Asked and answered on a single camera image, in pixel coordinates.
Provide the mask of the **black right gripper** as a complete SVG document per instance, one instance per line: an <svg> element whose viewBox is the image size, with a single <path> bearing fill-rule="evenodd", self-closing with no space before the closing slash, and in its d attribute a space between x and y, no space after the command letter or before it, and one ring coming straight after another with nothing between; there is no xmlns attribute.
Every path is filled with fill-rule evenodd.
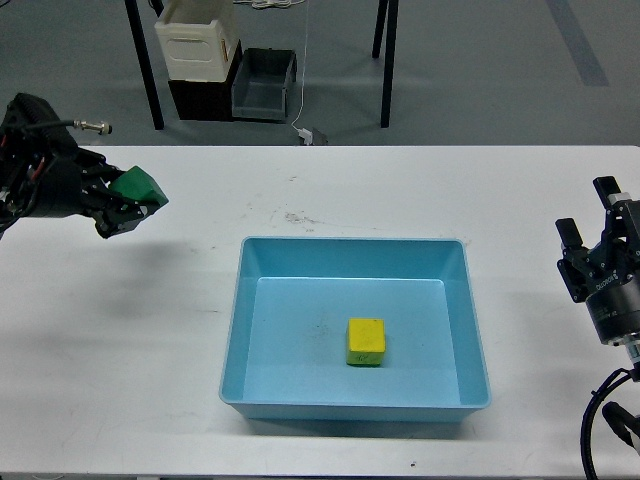
<svg viewBox="0 0 640 480"><path fill-rule="evenodd" d="M575 303L586 303L603 344L639 343L639 201L613 176L593 185L605 209L600 244L588 250L573 218L555 226L562 258L557 268Z"/></svg>

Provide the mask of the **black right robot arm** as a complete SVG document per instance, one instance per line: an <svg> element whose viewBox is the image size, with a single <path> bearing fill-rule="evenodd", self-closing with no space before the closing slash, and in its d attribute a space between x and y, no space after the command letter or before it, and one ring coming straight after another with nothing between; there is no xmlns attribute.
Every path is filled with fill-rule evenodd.
<svg viewBox="0 0 640 480"><path fill-rule="evenodd" d="M615 370L591 392L579 439L588 479L597 477L592 430L598 412L619 439L639 449L639 417L607 399L624 383L639 381L639 202L622 192L612 176L597 177L593 185L605 210L600 241L586 247L575 221L558 219L562 257L557 268L571 299L586 305L600 342L624 347L632 367Z"/></svg>

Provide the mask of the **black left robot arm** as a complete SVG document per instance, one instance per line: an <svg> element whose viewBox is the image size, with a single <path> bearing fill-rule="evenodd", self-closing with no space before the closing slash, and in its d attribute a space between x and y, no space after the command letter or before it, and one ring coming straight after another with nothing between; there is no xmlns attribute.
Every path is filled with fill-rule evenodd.
<svg viewBox="0 0 640 480"><path fill-rule="evenodd" d="M108 135L106 122L62 120L37 96L18 93L1 122L1 231L20 219L80 215L104 239L134 230L168 203L156 181L78 146L71 128Z"/></svg>

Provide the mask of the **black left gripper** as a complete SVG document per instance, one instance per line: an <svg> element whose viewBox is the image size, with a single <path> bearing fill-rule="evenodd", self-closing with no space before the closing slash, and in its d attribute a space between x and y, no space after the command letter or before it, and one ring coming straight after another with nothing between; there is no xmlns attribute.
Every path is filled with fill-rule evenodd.
<svg viewBox="0 0 640 480"><path fill-rule="evenodd" d="M115 204L108 186L122 171L104 155L84 148L73 160L56 160L43 175L21 212L22 217L91 217L103 239L131 232L160 209L157 202Z"/></svg>

